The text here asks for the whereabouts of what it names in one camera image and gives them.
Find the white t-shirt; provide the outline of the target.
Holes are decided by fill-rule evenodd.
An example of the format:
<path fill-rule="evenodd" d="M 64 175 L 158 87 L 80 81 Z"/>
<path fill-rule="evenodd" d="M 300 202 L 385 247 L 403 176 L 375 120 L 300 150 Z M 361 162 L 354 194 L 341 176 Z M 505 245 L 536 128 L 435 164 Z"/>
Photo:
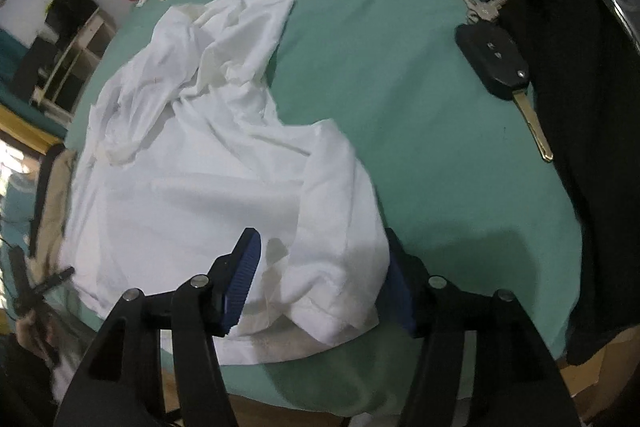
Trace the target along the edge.
<path fill-rule="evenodd" d="M 176 5 L 91 105 L 61 248 L 80 301 L 171 291 L 259 233 L 224 365 L 309 357 L 378 325 L 390 250 L 334 121 L 280 121 L 266 72 L 295 0 Z"/>

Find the beige trousers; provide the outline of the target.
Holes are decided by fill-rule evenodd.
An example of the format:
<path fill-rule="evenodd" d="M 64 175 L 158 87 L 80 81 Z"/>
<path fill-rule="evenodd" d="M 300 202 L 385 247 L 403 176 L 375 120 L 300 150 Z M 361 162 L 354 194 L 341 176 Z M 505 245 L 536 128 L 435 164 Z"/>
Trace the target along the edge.
<path fill-rule="evenodd" d="M 32 219 L 30 253 L 55 262 L 62 242 L 70 202 L 70 184 L 77 153 L 63 144 L 53 145 L 40 166 L 36 207 Z"/>

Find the white desk shelf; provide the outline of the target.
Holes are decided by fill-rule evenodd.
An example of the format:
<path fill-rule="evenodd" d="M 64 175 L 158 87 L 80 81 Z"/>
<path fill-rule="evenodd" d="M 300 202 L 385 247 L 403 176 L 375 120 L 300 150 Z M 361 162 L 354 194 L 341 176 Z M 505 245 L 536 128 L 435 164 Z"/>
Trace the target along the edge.
<path fill-rule="evenodd" d="M 96 9 L 78 29 L 70 43 L 56 51 L 53 63 L 39 69 L 30 103 L 67 128 L 75 116 L 81 95 L 115 37 L 112 18 Z"/>

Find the black car key fob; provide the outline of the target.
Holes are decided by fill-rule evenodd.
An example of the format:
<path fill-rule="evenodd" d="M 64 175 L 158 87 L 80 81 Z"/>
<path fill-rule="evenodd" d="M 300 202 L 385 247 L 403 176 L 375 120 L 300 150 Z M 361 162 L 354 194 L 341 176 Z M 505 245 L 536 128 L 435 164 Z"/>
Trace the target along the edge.
<path fill-rule="evenodd" d="M 454 41 L 485 89 L 495 98 L 518 106 L 541 158 L 551 162 L 551 146 L 529 101 L 528 65 L 509 34 L 498 25 L 481 20 L 459 25 Z"/>

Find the green bed sheet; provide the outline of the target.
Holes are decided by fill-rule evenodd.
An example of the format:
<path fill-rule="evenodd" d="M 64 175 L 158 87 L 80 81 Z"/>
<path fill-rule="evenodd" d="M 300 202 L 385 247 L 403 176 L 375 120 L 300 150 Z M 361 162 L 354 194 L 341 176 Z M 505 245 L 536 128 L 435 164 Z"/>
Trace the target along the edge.
<path fill-rule="evenodd" d="M 463 19 L 461 0 L 296 0 L 271 91 L 288 124 L 336 122 L 408 253 L 466 291 L 511 289 L 562 355 L 582 231 L 516 106 L 454 43 Z"/>

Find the silver house keys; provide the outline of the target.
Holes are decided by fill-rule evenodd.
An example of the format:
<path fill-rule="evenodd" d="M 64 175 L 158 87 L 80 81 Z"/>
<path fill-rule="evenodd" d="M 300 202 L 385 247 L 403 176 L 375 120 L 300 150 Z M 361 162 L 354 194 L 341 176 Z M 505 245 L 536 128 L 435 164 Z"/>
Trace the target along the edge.
<path fill-rule="evenodd" d="M 469 24 L 475 24 L 484 20 L 485 22 L 494 22 L 500 13 L 500 10 L 510 0 L 462 0 L 466 5 L 466 21 Z"/>

